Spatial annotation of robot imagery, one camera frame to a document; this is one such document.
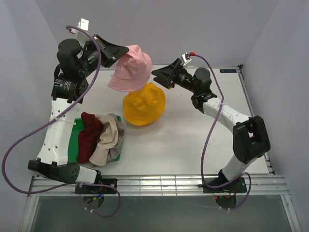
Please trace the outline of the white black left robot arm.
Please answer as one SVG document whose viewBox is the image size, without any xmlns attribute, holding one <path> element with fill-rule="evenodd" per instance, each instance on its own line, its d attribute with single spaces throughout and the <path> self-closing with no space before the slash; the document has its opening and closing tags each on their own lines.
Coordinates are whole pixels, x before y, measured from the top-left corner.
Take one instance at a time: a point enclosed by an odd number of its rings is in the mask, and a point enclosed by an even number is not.
<svg viewBox="0 0 309 232">
<path fill-rule="evenodd" d="M 59 64 L 51 94 L 51 124 L 37 158 L 28 162 L 29 170 L 67 184 L 85 183 L 92 193 L 102 189 L 102 180 L 96 170 L 68 161 L 70 135 L 89 87 L 87 77 L 100 67 L 111 67 L 128 51 L 128 47 L 112 44 L 98 35 L 84 45 L 77 39 L 65 39 L 58 45 Z"/>
</svg>

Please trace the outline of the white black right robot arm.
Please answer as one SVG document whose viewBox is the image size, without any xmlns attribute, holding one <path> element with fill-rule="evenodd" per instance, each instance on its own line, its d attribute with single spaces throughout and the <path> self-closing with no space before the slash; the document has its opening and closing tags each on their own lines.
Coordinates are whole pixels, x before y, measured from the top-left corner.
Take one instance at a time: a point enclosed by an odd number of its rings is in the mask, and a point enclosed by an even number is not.
<svg viewBox="0 0 309 232">
<path fill-rule="evenodd" d="M 221 123 L 233 135 L 233 156 L 222 168 L 218 177 L 210 182 L 202 180 L 202 186 L 229 192 L 236 185 L 246 169 L 271 149 L 265 122 L 260 116 L 247 116 L 224 103 L 223 92 L 216 95 L 211 90 L 217 77 L 212 67 L 197 68 L 191 75 L 184 67 L 184 61 L 176 59 L 172 64 L 152 71 L 154 81 L 167 89 L 180 86 L 192 92 L 193 106 L 201 113 Z"/>
</svg>

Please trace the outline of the dark red bucket hat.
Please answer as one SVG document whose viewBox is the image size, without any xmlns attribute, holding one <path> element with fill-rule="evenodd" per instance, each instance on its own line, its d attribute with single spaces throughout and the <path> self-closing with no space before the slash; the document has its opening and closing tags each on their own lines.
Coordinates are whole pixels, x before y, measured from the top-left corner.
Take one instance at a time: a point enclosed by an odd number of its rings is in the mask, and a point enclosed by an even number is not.
<svg viewBox="0 0 309 232">
<path fill-rule="evenodd" d="M 78 135 L 78 155 L 77 162 L 84 164 L 89 162 L 90 157 L 95 151 L 97 140 L 103 131 L 103 124 L 94 114 L 83 112 L 81 114 L 84 129 Z"/>
</svg>

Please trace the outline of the pink bucket hat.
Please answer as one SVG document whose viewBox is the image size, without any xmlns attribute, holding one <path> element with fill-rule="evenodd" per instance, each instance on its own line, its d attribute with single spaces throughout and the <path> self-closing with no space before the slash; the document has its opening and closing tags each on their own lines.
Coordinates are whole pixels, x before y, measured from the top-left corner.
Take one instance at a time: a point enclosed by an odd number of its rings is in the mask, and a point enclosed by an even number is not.
<svg viewBox="0 0 309 232">
<path fill-rule="evenodd" d="M 119 59 L 108 87 L 120 92 L 134 92 L 143 88 L 151 76 L 152 60 L 137 44 Z"/>
</svg>

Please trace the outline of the yellow bucket hat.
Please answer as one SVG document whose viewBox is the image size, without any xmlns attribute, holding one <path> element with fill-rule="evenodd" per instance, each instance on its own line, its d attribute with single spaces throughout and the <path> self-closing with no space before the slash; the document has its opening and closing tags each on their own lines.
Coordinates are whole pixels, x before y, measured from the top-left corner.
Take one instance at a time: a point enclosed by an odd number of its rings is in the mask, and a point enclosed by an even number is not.
<svg viewBox="0 0 309 232">
<path fill-rule="evenodd" d="M 123 98 L 124 118 L 136 126 L 146 126 L 158 120 L 165 106 L 164 91 L 151 82 Z"/>
</svg>

